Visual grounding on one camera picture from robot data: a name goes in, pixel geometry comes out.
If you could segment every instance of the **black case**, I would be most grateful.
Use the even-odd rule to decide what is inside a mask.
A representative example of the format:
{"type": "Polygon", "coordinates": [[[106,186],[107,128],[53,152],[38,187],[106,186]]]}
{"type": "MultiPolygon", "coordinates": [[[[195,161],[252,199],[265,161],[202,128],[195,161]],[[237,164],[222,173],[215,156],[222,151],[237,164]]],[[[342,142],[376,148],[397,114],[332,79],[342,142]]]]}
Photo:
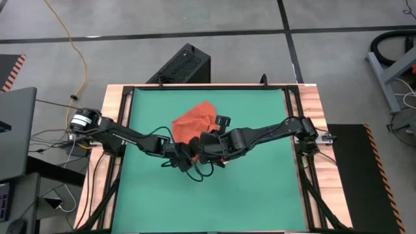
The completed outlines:
{"type": "Polygon", "coordinates": [[[190,44],[184,45],[147,84],[210,83],[211,56],[190,44]]]}

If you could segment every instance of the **green mat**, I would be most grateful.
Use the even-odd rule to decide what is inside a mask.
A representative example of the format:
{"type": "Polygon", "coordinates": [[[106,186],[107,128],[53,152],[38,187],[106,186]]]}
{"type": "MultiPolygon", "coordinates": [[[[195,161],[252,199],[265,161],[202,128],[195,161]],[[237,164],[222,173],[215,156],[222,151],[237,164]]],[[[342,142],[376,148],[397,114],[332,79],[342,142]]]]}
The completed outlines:
{"type": "MultiPolygon", "coordinates": [[[[231,125],[258,128],[285,117],[281,90],[135,90],[130,128],[149,133],[208,101],[231,125]]],[[[166,130],[157,134],[168,135],[166,130]]],[[[306,230],[289,138],[215,167],[202,183],[165,160],[127,147],[113,233],[306,230]]],[[[209,173],[210,166],[202,166],[209,173]]]]}

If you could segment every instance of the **red cloth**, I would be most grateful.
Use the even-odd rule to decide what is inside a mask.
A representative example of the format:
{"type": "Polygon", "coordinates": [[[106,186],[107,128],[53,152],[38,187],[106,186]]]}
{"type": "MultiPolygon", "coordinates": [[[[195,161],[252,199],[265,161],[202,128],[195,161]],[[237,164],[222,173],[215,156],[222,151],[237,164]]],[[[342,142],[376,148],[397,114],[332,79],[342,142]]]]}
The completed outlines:
{"type": "Polygon", "coordinates": [[[215,109],[209,102],[195,106],[172,122],[172,134],[176,142],[188,144],[193,137],[200,137],[202,132],[210,132],[218,126],[215,124],[215,109]]]}

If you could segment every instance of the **hazard stripe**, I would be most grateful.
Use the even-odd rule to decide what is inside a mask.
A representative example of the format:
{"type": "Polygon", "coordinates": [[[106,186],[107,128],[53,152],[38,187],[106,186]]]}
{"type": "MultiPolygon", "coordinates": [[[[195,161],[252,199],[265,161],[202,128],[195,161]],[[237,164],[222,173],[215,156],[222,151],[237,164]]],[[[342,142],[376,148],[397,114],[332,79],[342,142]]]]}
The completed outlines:
{"type": "Polygon", "coordinates": [[[16,80],[16,77],[18,76],[18,73],[23,66],[23,63],[25,62],[26,55],[20,55],[16,63],[14,64],[14,67],[12,68],[12,71],[10,71],[10,75],[7,77],[6,83],[1,88],[2,92],[8,92],[16,80]]]}
{"type": "Polygon", "coordinates": [[[393,197],[393,193],[391,192],[389,182],[387,180],[387,176],[385,175],[385,172],[384,172],[384,169],[383,169],[382,160],[380,159],[380,156],[378,155],[378,151],[377,151],[377,148],[376,148],[376,143],[374,141],[374,138],[372,137],[370,127],[367,124],[363,125],[363,127],[367,130],[367,134],[369,136],[372,152],[374,153],[374,158],[377,161],[377,166],[378,166],[378,169],[380,170],[380,175],[381,175],[383,183],[384,183],[384,188],[385,188],[385,191],[387,193],[387,197],[390,199],[390,206],[391,206],[391,209],[393,211],[393,214],[396,217],[396,223],[398,225],[398,229],[400,230],[400,234],[406,234],[406,232],[404,231],[404,226],[403,226],[403,223],[402,223],[402,219],[400,218],[400,215],[398,213],[398,209],[397,209],[397,206],[396,206],[395,199],[393,197]]]}

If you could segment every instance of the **concrete floor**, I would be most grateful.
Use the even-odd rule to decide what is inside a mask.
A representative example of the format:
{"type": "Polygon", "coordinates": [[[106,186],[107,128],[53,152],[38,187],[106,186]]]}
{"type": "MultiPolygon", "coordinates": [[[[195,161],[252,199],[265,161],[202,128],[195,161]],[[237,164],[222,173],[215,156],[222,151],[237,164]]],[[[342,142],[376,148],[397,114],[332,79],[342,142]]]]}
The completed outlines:
{"type": "MultiPolygon", "coordinates": [[[[397,0],[284,0],[292,29],[414,25],[397,0]]],[[[275,0],[53,0],[51,5],[72,36],[182,33],[245,29],[282,29],[275,0]]],[[[369,124],[380,151],[390,186],[408,233],[416,233],[415,149],[403,145],[385,125],[390,115],[382,91],[364,57],[376,32],[293,34],[305,83],[317,83],[328,123],[369,124]]],[[[0,13],[0,40],[65,37],[65,32],[41,0],[9,0],[0,13]]],[[[79,106],[101,108],[106,86],[144,83],[185,43],[212,56],[213,83],[257,83],[266,73],[273,83],[295,83],[284,34],[207,36],[141,40],[76,42],[88,64],[88,83],[79,106]]],[[[403,40],[381,45],[392,59],[402,53],[403,40]]],[[[35,86],[38,98],[67,103],[81,84],[83,67],[69,43],[1,44],[2,54],[26,54],[13,89],[35,86]]],[[[407,90],[398,85],[398,92],[407,90]]],[[[66,109],[36,104],[33,132],[64,127],[66,109]]],[[[44,138],[59,138],[59,133],[44,138]]],[[[53,149],[34,155],[62,163],[66,154],[53,149]]],[[[70,166],[84,167],[85,161],[70,166]]],[[[54,187],[43,180],[41,193],[54,187]]],[[[81,189],[70,187],[77,199],[81,189]]],[[[64,207],[72,201],[61,188],[64,207]]],[[[69,230],[63,213],[41,205],[40,214],[57,215],[41,222],[41,233],[69,230]]],[[[69,215],[73,222],[75,213],[69,215]]]]}

